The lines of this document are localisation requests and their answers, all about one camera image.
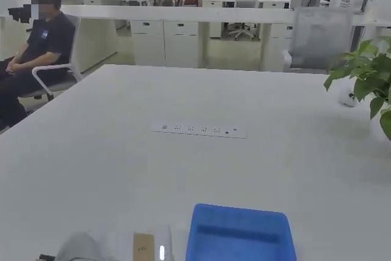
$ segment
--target person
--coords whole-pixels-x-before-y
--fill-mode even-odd
[[[33,77],[34,67],[68,64],[75,26],[61,12],[61,0],[31,0],[33,17],[37,17],[26,43],[14,57],[0,61],[0,119],[12,127],[27,114],[18,97],[42,87]],[[43,70],[38,73],[50,86],[63,81],[65,68]]]

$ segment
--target black pants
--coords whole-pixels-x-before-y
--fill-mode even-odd
[[[5,70],[12,60],[0,61],[0,119],[12,127],[23,120],[27,114],[18,97],[42,89],[41,85],[31,74],[31,70],[10,75]],[[39,77],[46,85],[53,85],[65,78],[66,71],[45,70]]]

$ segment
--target green plant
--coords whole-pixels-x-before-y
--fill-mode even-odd
[[[358,101],[369,95],[374,97],[370,103],[370,119],[380,111],[381,128],[391,141],[391,37],[381,37],[378,41],[387,45],[387,51],[380,52],[373,40],[362,42],[358,50],[344,53],[338,59],[346,63],[330,72],[324,86],[329,90],[335,79],[356,78],[354,96]]]

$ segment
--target hand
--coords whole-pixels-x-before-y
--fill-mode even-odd
[[[23,66],[21,64],[8,64],[7,69],[5,70],[10,75],[14,75],[17,72],[20,72],[23,69]]]
[[[13,75],[13,72],[11,71],[11,68],[13,67],[13,65],[15,64],[15,61],[12,59],[8,65],[7,65],[7,68],[5,69],[5,71],[7,73],[9,73],[10,75]]]

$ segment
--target black shirt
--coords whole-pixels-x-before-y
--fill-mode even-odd
[[[74,36],[75,26],[62,12],[50,21],[35,20],[27,40],[29,46],[20,57],[20,63],[52,52],[60,54],[54,64],[68,64]]]

